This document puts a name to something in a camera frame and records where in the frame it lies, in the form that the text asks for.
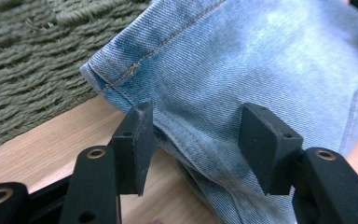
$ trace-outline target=seam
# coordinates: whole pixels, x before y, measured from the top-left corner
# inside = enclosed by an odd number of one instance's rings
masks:
[[[348,118],[347,118],[347,125],[345,127],[345,131],[342,136],[341,146],[338,149],[338,153],[341,155],[347,149],[348,137],[351,135],[353,126],[356,123],[355,121],[357,120],[357,115],[356,115],[357,111],[358,111],[357,102],[358,102],[358,91],[355,93],[355,95],[352,98],[351,110],[350,110],[350,114],[348,115]]]
[[[130,79],[129,82],[130,82],[130,84],[133,85],[133,87],[134,87],[137,91],[139,91],[141,94],[143,94],[144,97],[145,97],[147,100],[151,100],[151,97],[150,97],[150,95],[149,95],[148,92],[144,91],[144,89],[142,89],[140,86],[138,86],[133,80]]]
[[[103,58],[109,63],[109,65],[111,65],[112,67],[113,67],[113,69],[115,69],[115,71],[117,72],[117,73],[122,73],[122,71],[120,71],[116,66],[115,66],[115,64],[108,58],[108,57],[106,57],[105,55],[104,55],[104,52],[103,52],[103,48],[102,49],[100,49],[100,53],[101,53],[101,55],[103,56]]]
[[[89,59],[89,68],[90,68],[93,72],[95,72],[95,73],[97,74],[97,76],[100,77],[100,78],[103,80],[104,83],[107,82],[105,79],[103,79],[103,77],[101,77],[101,76],[98,75],[98,74],[101,74],[102,72],[101,72],[100,68],[95,64],[93,57],[91,57],[91,58]]]
[[[148,52],[144,57],[142,57],[137,63],[134,63],[121,77],[119,77],[117,80],[113,81],[110,84],[106,84],[105,87],[103,88],[102,91],[106,91],[109,88],[115,86],[116,84],[118,84],[119,81],[121,81],[122,79],[124,79],[125,77],[132,75],[133,72],[135,71],[136,68],[138,68],[139,64],[145,60],[146,58],[154,55],[155,53],[158,52],[159,49],[161,49],[161,47],[163,47],[164,45],[166,45],[168,42],[170,42],[173,38],[175,38],[177,35],[181,34],[185,29],[187,29],[188,27],[190,27],[191,25],[193,25],[194,23],[196,23],[196,21],[198,21],[199,19],[201,19],[203,16],[205,16],[208,12],[214,10],[215,8],[219,7],[222,3],[226,2],[226,0],[220,0],[217,3],[213,4],[211,7],[208,7],[206,10],[204,10],[201,14],[199,14],[199,16],[197,16],[193,21],[187,23],[185,26],[183,26],[182,28],[180,28],[178,31],[176,31],[175,33],[173,33],[172,35],[170,35],[168,38],[166,38],[164,41],[162,41],[159,45],[156,46],[155,49],[153,49],[152,51]]]
[[[199,185],[199,183],[196,181],[197,177],[194,176],[194,172],[196,172],[196,173],[200,173],[200,172],[194,170],[192,167],[189,167],[189,169],[192,170],[192,172],[190,172],[190,171],[188,171],[188,168],[186,168],[186,165],[185,165],[185,164],[182,164],[182,166],[183,166],[184,169],[188,172],[188,174],[191,176],[191,178],[194,179],[194,182],[195,182],[195,184],[197,185],[197,187],[200,189],[201,193],[203,193],[204,195],[207,195],[207,192],[205,192],[205,189],[204,189],[204,188],[201,188],[200,185]],[[240,211],[238,210],[237,202],[236,202],[236,200],[234,200],[234,196],[232,195],[232,193],[231,193],[229,190],[227,190],[225,187],[223,187],[222,185],[217,184],[217,183],[215,183],[215,182],[213,182],[213,183],[214,183],[215,185],[218,185],[220,188],[222,188],[223,190],[225,190],[225,191],[228,192],[228,194],[229,194],[229,196],[231,197],[232,201],[235,203],[235,210],[236,210],[237,213],[238,213],[238,218],[239,218],[239,220],[241,221],[241,223],[243,223],[242,217],[241,217],[241,215],[240,215]],[[204,198],[205,198],[205,201],[207,201],[207,203],[205,203],[205,204],[206,204],[211,210],[213,210],[213,205],[212,205],[212,203],[211,203],[210,198],[208,198],[207,196],[204,196]],[[214,210],[213,210],[213,212],[214,212],[214,214],[215,214],[217,217],[219,217],[220,219],[224,219],[224,217],[221,217],[221,215],[220,215],[219,213],[216,213]]]
[[[177,126],[181,127],[181,128],[184,130],[184,132],[193,140],[193,142],[197,145],[197,147],[198,147],[202,152],[206,152],[205,147],[202,146],[202,144],[200,143],[200,141],[199,141],[199,139],[197,138],[197,136],[195,136],[188,128],[186,128],[186,127],[185,127],[183,124],[181,124],[180,122],[177,122],[176,120],[170,118],[170,116],[168,116],[168,114],[166,114],[163,110],[160,109],[160,107],[159,107],[158,104],[156,104],[156,108],[157,108],[157,110],[158,110],[162,115],[164,115],[164,117],[165,117],[166,119],[168,119],[168,120],[169,120],[170,122],[172,122],[172,123],[175,123]],[[177,146],[178,149],[179,149],[179,147],[180,147],[180,148],[185,148],[185,147],[183,147],[184,144],[183,144],[183,142],[182,142],[181,139],[176,138],[175,140],[176,140],[177,144],[179,145],[179,146]],[[236,206],[235,209],[236,209],[236,211],[237,211],[237,213],[238,213],[238,217],[240,218],[241,223],[243,223],[242,216],[239,215],[240,212],[239,212],[239,210],[238,210],[238,208],[239,208],[238,202],[237,202],[236,200],[234,200],[234,196],[232,195],[232,192],[231,192],[230,190],[228,190],[227,188],[225,188],[224,186],[222,186],[221,184],[219,184],[216,179],[212,178],[212,177],[209,176],[209,175],[207,176],[207,175],[205,175],[204,173],[202,173],[202,172],[201,172],[201,169],[199,169],[199,167],[196,166],[193,161],[189,160],[188,157],[185,156],[182,151],[180,151],[180,153],[182,154],[182,156],[184,156],[184,158],[186,158],[186,159],[188,160],[188,162],[189,162],[196,170],[198,170],[198,172],[199,172],[201,175],[203,175],[203,176],[205,176],[206,178],[210,179],[210,180],[213,181],[215,184],[219,185],[219,186],[222,187],[224,190],[226,190],[227,192],[229,192],[229,195],[231,196],[231,198],[233,199],[233,202],[235,203],[235,206]],[[203,153],[203,154],[206,156],[206,158],[208,159],[208,161],[212,161],[212,160],[211,160],[211,157],[209,156],[208,153]]]
[[[130,103],[130,105],[135,105],[134,99],[129,94],[127,94],[121,87],[116,86],[115,89]]]
[[[160,112],[160,109],[159,109],[159,106],[158,106],[158,105],[156,105],[155,108],[158,110],[158,112]],[[166,128],[166,126],[163,125],[163,123],[164,123],[163,120],[160,120],[160,118],[156,117],[156,118],[153,120],[153,122],[156,122],[156,125],[155,125],[155,126],[156,126],[159,130],[161,130],[165,135],[167,135],[167,134],[163,131],[163,129],[161,128],[161,127]],[[173,143],[176,148],[179,148],[179,147],[182,146],[182,140],[180,140],[180,139],[178,139],[178,138],[174,138],[174,140],[177,142],[177,144]],[[179,154],[181,154],[182,157],[188,162],[188,165],[195,167],[194,164],[193,164],[193,162],[190,161],[190,160],[187,158],[187,156],[185,156],[185,154],[183,154],[183,152],[182,152],[181,150],[177,150],[177,151],[178,151]]]

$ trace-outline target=denim fabric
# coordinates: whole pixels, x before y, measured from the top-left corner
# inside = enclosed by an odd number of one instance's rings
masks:
[[[241,106],[269,107],[306,147],[358,139],[358,10],[339,0],[160,0],[80,69],[127,112],[154,102],[156,135],[224,223],[294,223],[237,146]]]

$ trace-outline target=wooden table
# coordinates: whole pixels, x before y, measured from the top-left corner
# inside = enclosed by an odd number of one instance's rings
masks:
[[[70,175],[77,154],[106,145],[123,118],[98,96],[17,136],[0,146],[0,182],[21,182],[34,192]],[[152,159],[144,196],[121,196],[121,206],[123,223],[216,223],[162,149]]]

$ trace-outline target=green rug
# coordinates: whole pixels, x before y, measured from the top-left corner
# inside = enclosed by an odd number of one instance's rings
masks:
[[[0,0],[0,145],[95,96],[78,68],[147,6]]]

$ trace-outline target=light blue denim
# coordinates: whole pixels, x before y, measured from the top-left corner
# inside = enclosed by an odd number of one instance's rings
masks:
[[[241,106],[270,108],[306,147],[358,139],[358,10],[339,0],[159,0],[80,71],[127,112],[154,102],[156,136],[223,223],[295,223],[237,146]]]

